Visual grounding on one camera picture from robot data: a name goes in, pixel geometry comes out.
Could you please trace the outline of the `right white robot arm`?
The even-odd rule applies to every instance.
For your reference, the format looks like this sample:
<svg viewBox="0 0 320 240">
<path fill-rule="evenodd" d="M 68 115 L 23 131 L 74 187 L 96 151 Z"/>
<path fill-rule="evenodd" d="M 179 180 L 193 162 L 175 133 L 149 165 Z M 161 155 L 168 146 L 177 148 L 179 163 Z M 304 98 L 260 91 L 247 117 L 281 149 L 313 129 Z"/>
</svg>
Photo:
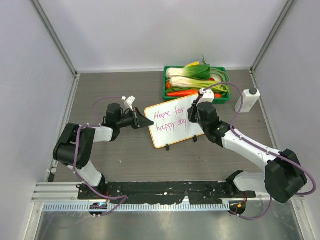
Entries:
<svg viewBox="0 0 320 240">
<path fill-rule="evenodd" d="M 225 186 L 230 197 L 236 198 L 245 191 L 262 192 L 284 204 L 307 184 L 306 174 L 293 151 L 268 148 L 246 137 L 221 121 L 210 102 L 194 101 L 187 112 L 189 121 L 198 124 L 211 143 L 239 154 L 262 170 L 236 172 Z"/>
</svg>

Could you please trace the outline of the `small orange-framed whiteboard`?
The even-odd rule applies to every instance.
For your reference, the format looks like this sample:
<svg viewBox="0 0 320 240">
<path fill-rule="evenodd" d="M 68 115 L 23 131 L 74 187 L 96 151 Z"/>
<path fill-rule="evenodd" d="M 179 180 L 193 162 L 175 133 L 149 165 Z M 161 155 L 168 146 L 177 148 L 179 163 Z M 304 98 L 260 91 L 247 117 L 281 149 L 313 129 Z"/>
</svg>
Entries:
<svg viewBox="0 0 320 240">
<path fill-rule="evenodd" d="M 193 94 L 149 106 L 144 110 L 145 117 L 153 121 L 149 131 L 156 149 L 204 134 L 197 123 L 189 121 L 188 116 L 188 109 L 197 97 L 197 94 Z"/>
</svg>

